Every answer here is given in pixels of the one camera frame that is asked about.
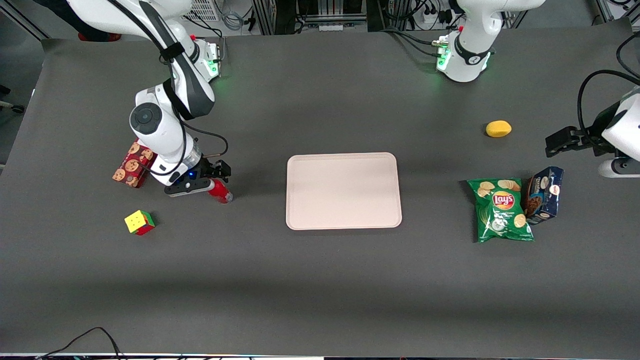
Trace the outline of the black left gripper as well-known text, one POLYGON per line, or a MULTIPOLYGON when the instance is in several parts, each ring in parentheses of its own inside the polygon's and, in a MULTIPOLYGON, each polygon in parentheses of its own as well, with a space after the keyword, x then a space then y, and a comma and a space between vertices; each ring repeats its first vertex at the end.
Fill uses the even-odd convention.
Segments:
POLYGON ((578 108, 578 131, 576 127, 564 127, 545 139, 546 157, 552 158, 556 155, 568 151, 580 151, 592 149, 595 156, 605 154, 615 154, 617 152, 614 145, 605 140, 603 132, 612 123, 616 107, 608 107, 599 112, 590 126, 585 126, 583 110, 578 108))

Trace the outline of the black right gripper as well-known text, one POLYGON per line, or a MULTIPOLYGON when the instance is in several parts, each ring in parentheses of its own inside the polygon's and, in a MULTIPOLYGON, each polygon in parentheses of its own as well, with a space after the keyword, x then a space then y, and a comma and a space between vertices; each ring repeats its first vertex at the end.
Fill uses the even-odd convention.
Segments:
POLYGON ((201 158, 198 166, 198 178, 218 179, 221 182, 228 183, 232 175, 230 165, 222 159, 211 162, 208 158, 201 158))

